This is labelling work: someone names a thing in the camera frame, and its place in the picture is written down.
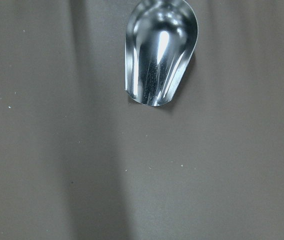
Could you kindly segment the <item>silver metal scoop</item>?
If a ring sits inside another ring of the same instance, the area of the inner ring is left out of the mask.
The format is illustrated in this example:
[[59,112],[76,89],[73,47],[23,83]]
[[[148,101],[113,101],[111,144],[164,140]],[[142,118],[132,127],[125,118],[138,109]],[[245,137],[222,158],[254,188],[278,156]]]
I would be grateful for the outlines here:
[[169,103],[198,40],[198,21],[185,0],[142,0],[125,32],[124,89],[137,103]]

